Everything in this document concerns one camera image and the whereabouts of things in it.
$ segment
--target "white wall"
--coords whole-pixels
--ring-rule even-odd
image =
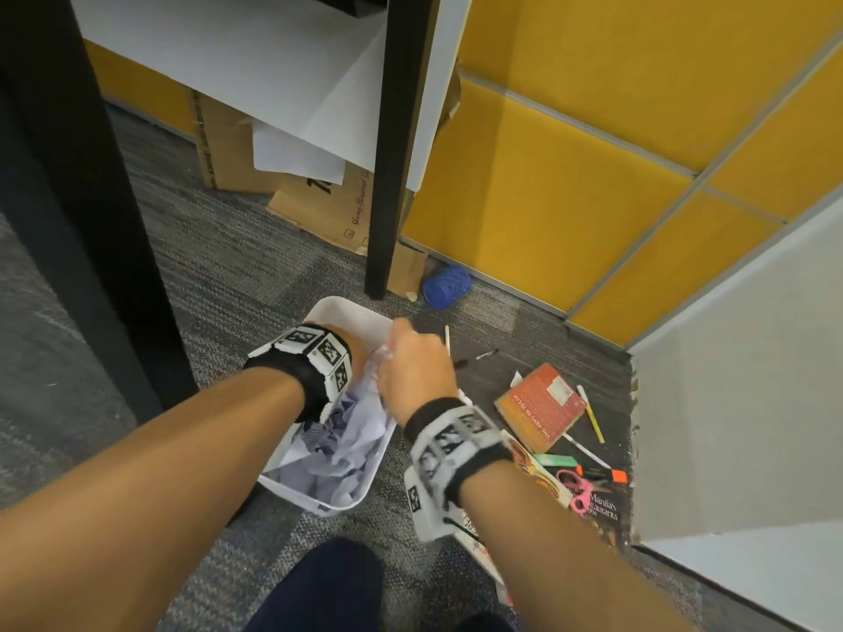
[[[843,620],[815,602],[843,585],[843,200],[824,208],[630,351],[641,540],[816,630]]]

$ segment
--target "black table leg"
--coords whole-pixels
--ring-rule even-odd
[[[0,4],[0,207],[138,423],[197,391],[69,0]]]
[[[438,12],[439,0],[389,0],[366,259],[373,299],[386,295]]]

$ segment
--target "yellow wall panel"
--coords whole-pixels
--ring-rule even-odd
[[[404,233],[566,310],[689,181],[463,80]]]
[[[88,40],[85,48],[103,97],[194,137],[191,105],[182,84]]]
[[[474,0],[466,70],[703,169],[843,27],[843,0]]]
[[[739,148],[711,185],[784,219],[843,182],[843,48]]]
[[[626,345],[780,227],[698,192],[571,321]]]

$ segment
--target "pants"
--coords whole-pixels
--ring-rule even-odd
[[[378,632],[383,591],[384,566],[374,552],[331,539],[305,554],[273,588],[244,632]],[[454,632],[511,628],[494,614],[479,614]]]

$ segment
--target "yellow highlighter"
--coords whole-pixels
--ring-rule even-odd
[[[603,433],[600,432],[600,426],[597,423],[597,417],[594,416],[594,411],[591,410],[591,403],[588,403],[588,397],[585,394],[585,390],[583,390],[582,386],[577,386],[576,391],[580,393],[580,397],[583,398],[585,402],[585,411],[588,413],[588,418],[591,420],[591,424],[594,427],[594,432],[597,433],[597,441],[600,443],[606,443],[605,439],[603,438]]]

